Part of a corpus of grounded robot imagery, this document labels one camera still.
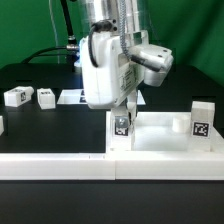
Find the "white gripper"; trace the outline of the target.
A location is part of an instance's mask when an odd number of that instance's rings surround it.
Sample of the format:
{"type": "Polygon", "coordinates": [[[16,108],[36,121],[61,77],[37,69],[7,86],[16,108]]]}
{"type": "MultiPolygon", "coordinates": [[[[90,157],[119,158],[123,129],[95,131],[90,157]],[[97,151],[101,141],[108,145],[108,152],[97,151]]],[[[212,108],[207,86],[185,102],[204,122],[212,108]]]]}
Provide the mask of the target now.
{"type": "Polygon", "coordinates": [[[82,40],[81,65],[85,99],[91,109],[111,109],[127,98],[130,124],[137,116],[136,87],[143,81],[142,67],[130,62],[120,47],[120,37],[108,32],[94,34],[93,54],[97,67],[91,63],[88,49],[89,37],[82,40]]]}

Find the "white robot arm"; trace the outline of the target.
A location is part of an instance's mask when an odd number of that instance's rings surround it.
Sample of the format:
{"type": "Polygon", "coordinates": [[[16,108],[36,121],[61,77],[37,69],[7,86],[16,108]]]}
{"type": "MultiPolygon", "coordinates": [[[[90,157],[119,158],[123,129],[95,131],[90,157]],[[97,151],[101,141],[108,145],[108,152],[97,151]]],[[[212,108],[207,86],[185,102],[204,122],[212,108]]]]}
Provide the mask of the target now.
{"type": "Polygon", "coordinates": [[[138,53],[134,35],[144,42],[148,33],[139,25],[135,0],[82,0],[89,33],[80,42],[85,99],[92,109],[111,109],[115,123],[125,128],[131,115],[126,98],[143,80],[148,62],[138,53]]]}

